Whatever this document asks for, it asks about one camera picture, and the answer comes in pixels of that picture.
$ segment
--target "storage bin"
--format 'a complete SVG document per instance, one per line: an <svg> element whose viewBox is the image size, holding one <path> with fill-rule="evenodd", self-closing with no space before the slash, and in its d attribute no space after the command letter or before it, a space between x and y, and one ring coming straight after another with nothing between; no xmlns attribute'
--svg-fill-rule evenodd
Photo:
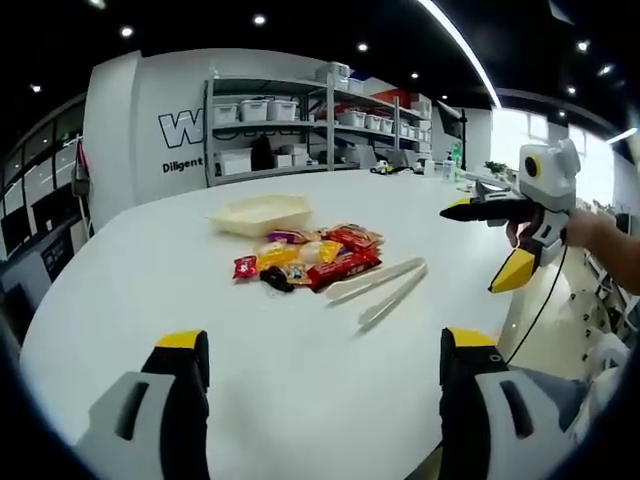
<svg viewBox="0 0 640 480"><path fill-rule="evenodd" d="M265 122L268 100L243 100L240 102L240 116L243 122Z"/></svg>
<svg viewBox="0 0 640 480"><path fill-rule="evenodd" d="M382 118L376 115L367 115L364 120L365 128L369 128L371 130L380 130L380 123Z"/></svg>
<svg viewBox="0 0 640 480"><path fill-rule="evenodd" d="M364 128L364 119L366 115L363 112L356 112L355 110L350 110L348 112L341 113L338 115L338 120L341 125L346 125L349 127L358 127Z"/></svg>
<svg viewBox="0 0 640 480"><path fill-rule="evenodd" d="M293 122L296 116L296 102L271 100L267 109L267 119L277 122Z"/></svg>
<svg viewBox="0 0 640 480"><path fill-rule="evenodd" d="M213 126L229 125L238 121L238 104L225 103L211 107L211 122Z"/></svg>
<svg viewBox="0 0 640 480"><path fill-rule="evenodd" d="M362 80L356 80L355 78L349 79L349 91L353 93L364 94L364 82Z"/></svg>
<svg viewBox="0 0 640 480"><path fill-rule="evenodd" d="M384 133L393 133L393 120L390 118L380 119L380 130Z"/></svg>

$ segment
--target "white plastic utensil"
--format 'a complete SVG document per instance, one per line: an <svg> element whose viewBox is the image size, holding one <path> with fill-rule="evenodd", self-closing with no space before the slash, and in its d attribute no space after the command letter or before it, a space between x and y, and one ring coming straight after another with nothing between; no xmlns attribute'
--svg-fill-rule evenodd
<svg viewBox="0 0 640 480"><path fill-rule="evenodd" d="M363 328L367 328L382 320L386 314L388 314L411 290L413 290L413 288L426 274L427 264L424 263L420 269L395 292L362 312L358 319L358 323L362 325Z"/></svg>
<svg viewBox="0 0 640 480"><path fill-rule="evenodd" d="M351 280L334 283L329 288L327 288L326 294L329 299L336 300L361 288L362 293L364 293L365 291L369 291L370 288L387 282L393 278L399 277L400 275L404 275L408 271L413 270L414 268L417 268L424 263L425 259L422 257L415 257L410 260L405 260L404 262L396 263L395 265L381 268L380 270L375 270L371 273L353 278Z"/></svg>

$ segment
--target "white tray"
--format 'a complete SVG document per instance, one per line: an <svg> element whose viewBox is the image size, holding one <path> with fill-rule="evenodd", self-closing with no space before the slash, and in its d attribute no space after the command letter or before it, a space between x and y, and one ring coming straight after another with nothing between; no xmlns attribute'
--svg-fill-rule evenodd
<svg viewBox="0 0 640 480"><path fill-rule="evenodd" d="M304 228L311 208L306 197L265 195L229 203L211 220L220 230L246 237L265 237L280 228Z"/></svg>

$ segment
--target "cable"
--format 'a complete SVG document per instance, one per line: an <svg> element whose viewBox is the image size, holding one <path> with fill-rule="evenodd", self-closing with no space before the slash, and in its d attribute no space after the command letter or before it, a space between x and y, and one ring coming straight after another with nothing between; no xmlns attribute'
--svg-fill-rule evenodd
<svg viewBox="0 0 640 480"><path fill-rule="evenodd" d="M513 357L516 356L516 354L518 353L518 350L520 350L520 347L522 347L522 344L525 342L525 340L527 339L527 337L531 333L531 330L533 330L533 327L538 322L538 319L540 318L540 315L542 315L542 312L544 311L544 308L547 306L547 303L549 302L549 299L551 298L551 294L553 293L554 288L556 288L556 283L558 283L558 278L560 278L560 272L562 271L562 266L564 265L564 259L567 257L567 250L568 249L569 249L568 246L564 247L564 253L562 254L562 260L560 260L560 266L558 267L558 273L556 273L556 278L553 279L553 283L551 284L551 289L549 289L549 293L547 295L547 298L545 298L544 302L542 303L542 306L540 307L540 310L538 310L538 313L534 317L533 322L531 322L531 325L529 326L529 330L527 330L527 333L524 334L524 337L522 337L522 340L520 340L520 343L518 344L516 349L513 351L513 353L509 356L508 360L506 361L507 365L509 365L511 363L511 360L513 360Z"/></svg>

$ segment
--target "cardboard box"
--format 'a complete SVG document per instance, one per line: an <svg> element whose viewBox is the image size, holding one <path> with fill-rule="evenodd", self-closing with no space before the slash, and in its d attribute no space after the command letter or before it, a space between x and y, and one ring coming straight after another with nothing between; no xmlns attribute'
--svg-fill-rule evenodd
<svg viewBox="0 0 640 480"><path fill-rule="evenodd" d="M293 155L276 155L276 167L286 168L293 166Z"/></svg>

